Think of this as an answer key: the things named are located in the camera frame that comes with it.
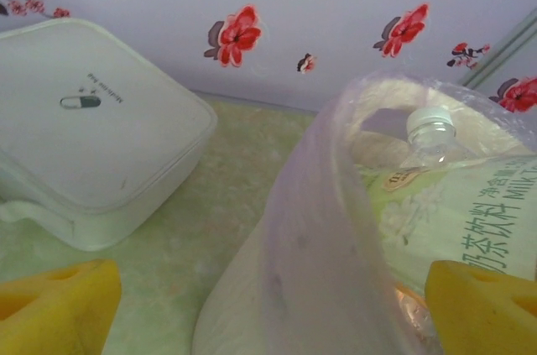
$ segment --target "yellow object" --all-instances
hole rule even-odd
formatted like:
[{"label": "yellow object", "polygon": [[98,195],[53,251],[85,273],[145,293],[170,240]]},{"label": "yellow object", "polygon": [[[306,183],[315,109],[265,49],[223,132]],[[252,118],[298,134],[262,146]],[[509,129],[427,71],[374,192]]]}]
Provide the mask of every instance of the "yellow object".
[{"label": "yellow object", "polygon": [[101,354],[120,298],[112,260],[1,284],[0,354]]},{"label": "yellow object", "polygon": [[537,283],[470,265],[430,266],[425,301],[446,355],[537,354]]}]

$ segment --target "container lid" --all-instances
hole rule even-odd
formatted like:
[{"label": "container lid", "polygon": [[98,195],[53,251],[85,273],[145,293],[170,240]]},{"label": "container lid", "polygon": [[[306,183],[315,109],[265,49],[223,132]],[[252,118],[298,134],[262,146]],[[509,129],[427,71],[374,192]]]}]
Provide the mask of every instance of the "container lid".
[{"label": "container lid", "polygon": [[407,133],[429,123],[443,122],[453,125],[450,113],[443,107],[421,107],[413,111],[406,121]]},{"label": "container lid", "polygon": [[82,20],[0,34],[0,74],[0,166],[85,211],[131,201],[216,125],[196,95]]}]

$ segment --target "bottle cap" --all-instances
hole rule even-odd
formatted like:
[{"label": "bottle cap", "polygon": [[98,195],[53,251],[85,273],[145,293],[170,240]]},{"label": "bottle cap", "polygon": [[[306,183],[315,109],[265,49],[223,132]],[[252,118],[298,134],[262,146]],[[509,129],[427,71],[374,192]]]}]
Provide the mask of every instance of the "bottle cap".
[{"label": "bottle cap", "polygon": [[453,125],[450,113],[443,107],[422,107],[413,111],[406,121],[407,133],[429,123],[443,122]]}]

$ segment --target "translucent plastic bag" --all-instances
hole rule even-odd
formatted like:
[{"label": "translucent plastic bag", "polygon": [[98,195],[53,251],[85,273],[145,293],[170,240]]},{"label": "translucent plastic bag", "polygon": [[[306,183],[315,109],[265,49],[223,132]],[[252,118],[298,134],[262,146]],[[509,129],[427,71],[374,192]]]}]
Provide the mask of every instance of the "translucent plastic bag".
[{"label": "translucent plastic bag", "polygon": [[263,215],[267,354],[425,353],[404,321],[355,164],[397,166],[405,117],[449,109],[457,137],[483,157],[530,154],[534,131],[461,86],[402,76],[352,83],[319,113],[290,155]]}]

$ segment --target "countertop surface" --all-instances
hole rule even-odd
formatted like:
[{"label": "countertop surface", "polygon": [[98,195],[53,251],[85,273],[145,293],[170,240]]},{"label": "countertop surface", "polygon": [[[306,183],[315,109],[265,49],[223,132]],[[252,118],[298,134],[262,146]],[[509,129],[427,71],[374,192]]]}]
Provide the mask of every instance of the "countertop surface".
[{"label": "countertop surface", "polygon": [[313,118],[210,104],[219,124],[200,163],[129,238],[85,253],[31,221],[0,222],[0,282],[114,259],[123,296],[103,355],[189,355],[206,297],[261,218],[276,175]]}]

